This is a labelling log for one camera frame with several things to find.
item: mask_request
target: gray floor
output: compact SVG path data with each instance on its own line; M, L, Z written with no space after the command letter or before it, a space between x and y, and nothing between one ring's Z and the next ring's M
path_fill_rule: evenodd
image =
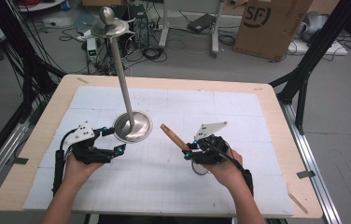
M70 17L79 11L68 11ZM222 25L238 25L240 18L227 18ZM247 56L220 44L216 58L210 56L210 39L185 33L170 33L163 63L143 62L126 70L127 76L162 77L234 82L268 83L292 71L301 56L287 56L280 63ZM52 58L67 72L78 71L86 63L85 52L77 41L62 42L61 30L41 33ZM351 223L351 50L332 62L321 60L309 82L304 129L321 174L343 223ZM21 91L7 60L0 61L0 130L21 102ZM0 174L0 185L9 170ZM41 213L0 212L0 223L36 223ZM82 215L73 215L72 223L82 223ZM324 219L290 219L289 223L325 223Z

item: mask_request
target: black tape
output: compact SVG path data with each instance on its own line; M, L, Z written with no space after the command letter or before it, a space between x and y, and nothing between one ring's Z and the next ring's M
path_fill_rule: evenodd
M26 158L15 158L15 160L13 160L13 164L22 164L25 165L28 162L28 159Z
M302 172L299 172L297 173L297 176L302 179L302 178L305 178L305 177L313 177L315 176L315 172L313 171L302 171Z

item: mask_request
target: round metal base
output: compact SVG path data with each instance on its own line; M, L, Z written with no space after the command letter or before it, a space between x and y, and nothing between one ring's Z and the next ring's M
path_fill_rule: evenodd
M105 25L102 21L98 21L91 29L91 33L93 35L102 38L107 38L114 35L118 36L126 32L129 32L129 23L118 19L115 19L112 25Z
M130 126L127 113L120 115L114 122L115 137L124 143L136 143L146 139L152 131L151 118L140 111L133 112L134 126Z

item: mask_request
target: white paper surface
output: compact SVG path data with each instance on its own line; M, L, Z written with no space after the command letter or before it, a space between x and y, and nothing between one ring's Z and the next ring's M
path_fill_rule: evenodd
M190 161L160 129L165 123L185 142L203 123L228 121L218 131L244 157L254 178L255 200L264 216L293 215L286 185L255 94L216 91L129 89L134 111L147 113L154 128L142 142L96 171L79 192L73 209L94 213L235 216L230 193L211 175L193 173ZM125 113L119 88L79 87L35 176L23 209L47 209L52 198L55 151L63 136L87 120L93 129L110 127ZM95 146L122 144L114 135Z

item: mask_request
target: vertical metal rod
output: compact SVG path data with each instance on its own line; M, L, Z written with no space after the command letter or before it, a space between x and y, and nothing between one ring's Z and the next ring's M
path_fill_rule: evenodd
M129 92L127 90L126 78L123 73L122 62L120 61L118 39L116 36L112 36L109 38L109 42L111 44L112 57L114 58L115 68L117 69L120 89L122 90L123 100L125 102L126 111L129 116L130 127L132 128L135 122L134 122L134 116L132 111L132 105L130 104Z

